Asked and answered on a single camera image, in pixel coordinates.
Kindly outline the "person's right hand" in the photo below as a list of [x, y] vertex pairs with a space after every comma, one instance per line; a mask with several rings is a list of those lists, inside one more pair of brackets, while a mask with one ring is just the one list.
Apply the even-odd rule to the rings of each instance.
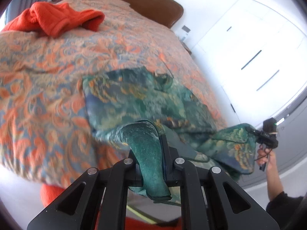
[[270, 171], [272, 168], [277, 168], [276, 154], [272, 149], [260, 147], [257, 150], [256, 163], [261, 170]]

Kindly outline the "right forearm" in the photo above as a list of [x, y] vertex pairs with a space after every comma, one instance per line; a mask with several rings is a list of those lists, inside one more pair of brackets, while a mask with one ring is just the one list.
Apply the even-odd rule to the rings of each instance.
[[266, 178], [268, 198], [270, 201], [273, 201], [284, 191], [276, 164], [269, 163], [267, 165]]

